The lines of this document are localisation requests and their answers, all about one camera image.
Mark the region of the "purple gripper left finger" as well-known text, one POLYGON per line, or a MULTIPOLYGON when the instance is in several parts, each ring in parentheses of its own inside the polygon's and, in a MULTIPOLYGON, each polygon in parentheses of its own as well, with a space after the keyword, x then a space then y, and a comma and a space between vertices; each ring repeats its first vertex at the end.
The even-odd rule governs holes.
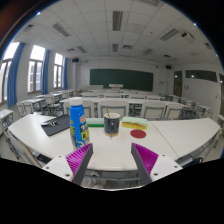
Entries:
POLYGON ((73 182, 80 185, 85 175, 88 163, 93 154, 93 144, 90 143, 82 148, 79 148, 66 156, 66 160, 70 169, 73 172, 73 182))

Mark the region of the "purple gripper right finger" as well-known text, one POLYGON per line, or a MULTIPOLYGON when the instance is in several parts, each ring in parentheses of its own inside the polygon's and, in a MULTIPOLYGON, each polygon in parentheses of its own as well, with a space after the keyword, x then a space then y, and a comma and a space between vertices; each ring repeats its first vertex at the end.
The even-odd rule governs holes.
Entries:
POLYGON ((151 171, 159 155, 137 143, 131 145, 131 154, 137 165, 141 183, 143 185, 149 184, 151 182, 151 171))

